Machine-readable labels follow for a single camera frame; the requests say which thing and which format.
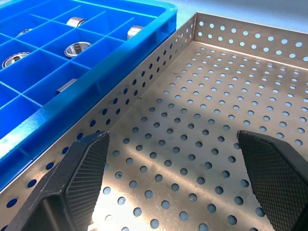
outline metal bearing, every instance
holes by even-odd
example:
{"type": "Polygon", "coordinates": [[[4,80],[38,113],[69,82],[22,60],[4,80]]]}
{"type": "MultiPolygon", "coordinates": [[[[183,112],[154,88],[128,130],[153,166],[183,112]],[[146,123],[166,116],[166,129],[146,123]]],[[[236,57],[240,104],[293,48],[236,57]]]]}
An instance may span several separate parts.
{"type": "Polygon", "coordinates": [[[143,26],[133,25],[127,32],[127,40],[138,34],[143,28],[143,26]]]}
{"type": "Polygon", "coordinates": [[[79,17],[71,17],[68,21],[67,21],[67,25],[72,26],[72,27],[78,27],[81,24],[83,24],[85,21],[87,21],[87,19],[85,18],[79,18],[79,17]]]}
{"type": "Polygon", "coordinates": [[[74,58],[81,52],[83,52],[85,49],[87,49],[92,44],[89,42],[76,42],[71,45],[69,45],[65,51],[64,54],[69,58],[74,58]]]}
{"type": "Polygon", "coordinates": [[[28,31],[30,31],[32,29],[24,29],[22,32],[20,32],[16,37],[23,35],[24,33],[27,33],[28,31]]]}
{"type": "Polygon", "coordinates": [[[6,60],[4,60],[4,62],[2,63],[2,68],[6,68],[7,66],[12,65],[13,63],[15,63],[18,60],[26,57],[29,54],[30,54],[30,52],[20,52],[20,53],[11,55],[6,60]]]}

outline metal bushing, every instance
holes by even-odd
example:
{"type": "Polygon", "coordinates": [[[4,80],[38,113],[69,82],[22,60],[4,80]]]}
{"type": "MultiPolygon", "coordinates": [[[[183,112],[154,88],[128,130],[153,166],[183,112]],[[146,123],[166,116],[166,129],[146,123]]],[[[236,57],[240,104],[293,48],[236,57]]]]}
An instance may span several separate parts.
{"type": "Polygon", "coordinates": [[[67,25],[72,26],[72,27],[78,27],[81,24],[83,24],[85,21],[87,21],[87,19],[85,18],[79,18],[79,17],[71,17],[68,21],[67,21],[67,25]]]}
{"type": "Polygon", "coordinates": [[[143,28],[143,26],[133,25],[127,32],[127,40],[138,34],[143,28]]]}
{"type": "Polygon", "coordinates": [[[81,52],[83,52],[85,49],[87,49],[92,44],[89,42],[76,42],[71,45],[69,45],[65,51],[64,54],[69,58],[74,58],[75,56],[79,55],[81,52]]]}
{"type": "Polygon", "coordinates": [[[11,55],[6,60],[4,60],[4,62],[2,63],[2,68],[6,68],[7,66],[17,62],[18,60],[26,57],[29,54],[30,52],[20,52],[20,53],[11,55]]]}
{"type": "Polygon", "coordinates": [[[63,92],[65,89],[67,89],[69,86],[71,86],[77,79],[73,78],[70,81],[68,81],[67,83],[65,83],[62,87],[60,87],[57,91],[56,94],[59,94],[61,92],[63,92]]]}
{"type": "Polygon", "coordinates": [[[24,29],[22,32],[20,32],[16,37],[23,35],[24,33],[27,33],[28,31],[30,31],[32,29],[24,29]]]}

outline blue plastic tray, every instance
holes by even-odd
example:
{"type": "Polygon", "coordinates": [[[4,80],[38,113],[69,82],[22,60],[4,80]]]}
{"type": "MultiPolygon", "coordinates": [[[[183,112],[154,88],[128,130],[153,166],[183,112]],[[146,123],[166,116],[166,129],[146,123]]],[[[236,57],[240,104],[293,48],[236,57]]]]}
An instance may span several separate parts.
{"type": "Polygon", "coordinates": [[[0,63],[30,52],[0,70],[1,190],[175,31],[177,9],[157,1],[19,0],[0,11],[0,63]],[[88,21],[66,25],[72,16],[88,21]],[[133,25],[145,28],[127,40],[133,25]],[[68,59],[65,48],[81,40],[93,45],[68,59]]]}

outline metal part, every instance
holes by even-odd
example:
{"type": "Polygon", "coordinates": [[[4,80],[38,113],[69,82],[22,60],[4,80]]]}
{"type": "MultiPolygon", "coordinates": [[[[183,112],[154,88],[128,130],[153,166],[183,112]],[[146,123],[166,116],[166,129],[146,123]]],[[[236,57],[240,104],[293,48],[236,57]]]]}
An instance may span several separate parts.
{"type": "Polygon", "coordinates": [[[62,87],[60,87],[57,91],[56,94],[61,93],[62,91],[64,91],[65,89],[67,89],[69,86],[71,86],[77,79],[73,78],[70,81],[68,81],[67,83],[65,83],[62,87]]]}
{"type": "Polygon", "coordinates": [[[143,28],[143,26],[133,25],[127,32],[127,40],[138,34],[143,28]]]}
{"type": "Polygon", "coordinates": [[[23,30],[22,32],[20,32],[16,37],[21,36],[21,35],[23,35],[23,34],[29,32],[30,30],[32,30],[32,29],[24,29],[24,30],[23,30]]]}
{"type": "MultiPolygon", "coordinates": [[[[224,49],[216,40],[211,45],[205,36],[197,37],[211,31],[212,38],[238,37],[249,44],[252,37],[242,36],[243,31],[249,36],[259,31],[261,38],[284,32],[232,22],[226,27],[227,18],[197,13],[152,52],[2,191],[2,208],[12,198],[18,202],[0,210],[1,225],[31,193],[27,182],[40,180],[47,172],[44,166],[59,162],[80,133],[109,130],[106,171],[92,217],[97,230],[152,230],[158,225],[157,230],[168,231],[272,231],[267,217],[256,213],[260,204],[236,135],[246,129],[278,136],[308,160],[308,70],[303,59],[295,66],[287,55],[289,65],[267,52],[262,58],[250,55],[250,46],[237,52],[240,45],[224,49]],[[233,28],[233,37],[224,37],[233,28]]],[[[307,34],[299,34],[298,41],[307,40],[307,34]]],[[[258,47],[264,42],[270,51],[281,43],[258,41],[258,47]]],[[[307,53],[307,46],[295,47],[296,56],[307,53]]]]}
{"type": "Polygon", "coordinates": [[[30,54],[30,52],[20,52],[17,54],[13,54],[12,56],[8,57],[6,60],[3,61],[2,68],[12,65],[16,61],[26,57],[28,54],[30,54]]]}
{"type": "Polygon", "coordinates": [[[72,27],[78,27],[86,21],[87,19],[85,18],[71,17],[66,24],[72,27]]]}
{"type": "Polygon", "coordinates": [[[76,43],[69,45],[65,49],[64,53],[67,57],[74,58],[75,56],[83,52],[85,49],[87,49],[91,45],[92,44],[89,42],[76,42],[76,43]]]}

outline perforated stainless steel basket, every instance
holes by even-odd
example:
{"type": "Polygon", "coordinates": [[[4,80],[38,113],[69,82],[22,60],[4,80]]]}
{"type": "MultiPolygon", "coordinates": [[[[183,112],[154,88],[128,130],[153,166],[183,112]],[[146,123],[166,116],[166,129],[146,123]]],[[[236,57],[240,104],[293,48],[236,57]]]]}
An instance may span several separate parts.
{"type": "Polygon", "coordinates": [[[308,34],[196,13],[1,192],[1,227],[77,136],[109,130],[92,228],[273,230],[236,133],[278,137],[308,160],[307,68],[308,34]]]}

